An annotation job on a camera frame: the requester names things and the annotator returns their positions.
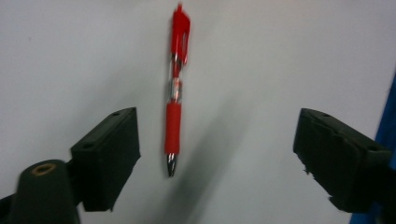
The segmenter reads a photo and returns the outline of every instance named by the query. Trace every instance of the screw hole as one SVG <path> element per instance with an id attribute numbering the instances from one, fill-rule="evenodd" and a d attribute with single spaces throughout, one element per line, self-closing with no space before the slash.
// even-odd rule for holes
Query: screw hole
<path id="1" fill-rule="evenodd" d="M 33 169 L 32 174 L 36 176 L 46 175 L 49 172 L 53 171 L 55 167 L 56 165 L 52 163 L 42 164 Z"/>
<path id="2" fill-rule="evenodd" d="M 93 144 L 92 143 L 87 143 L 87 144 L 84 144 L 82 147 L 83 148 L 90 148 L 90 147 L 93 147 Z"/>

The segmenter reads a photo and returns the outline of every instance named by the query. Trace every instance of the red pen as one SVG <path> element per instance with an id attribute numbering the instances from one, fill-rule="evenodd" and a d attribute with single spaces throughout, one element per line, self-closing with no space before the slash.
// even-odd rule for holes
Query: red pen
<path id="1" fill-rule="evenodd" d="M 165 154 L 169 176 L 174 176 L 180 151 L 181 70 L 187 63 L 190 19 L 181 4 L 173 14 L 170 64 L 170 95 L 166 105 Z"/>

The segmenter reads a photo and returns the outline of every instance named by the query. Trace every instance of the white wall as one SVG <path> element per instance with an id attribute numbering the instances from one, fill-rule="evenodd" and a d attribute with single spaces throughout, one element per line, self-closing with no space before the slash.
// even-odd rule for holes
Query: white wall
<path id="1" fill-rule="evenodd" d="M 301 107 L 370 137 L 396 62 L 391 0 L 190 0 L 182 153 L 163 155 L 177 1 L 0 1 L 0 197 L 19 173 L 137 106 L 142 158 L 82 223 L 347 223 L 292 153 Z"/>

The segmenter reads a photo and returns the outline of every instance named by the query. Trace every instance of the pen grip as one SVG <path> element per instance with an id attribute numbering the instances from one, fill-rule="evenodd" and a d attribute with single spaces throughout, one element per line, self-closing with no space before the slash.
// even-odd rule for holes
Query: pen grip
<path id="1" fill-rule="evenodd" d="M 181 104 L 171 102 L 166 106 L 165 154 L 180 151 Z"/>

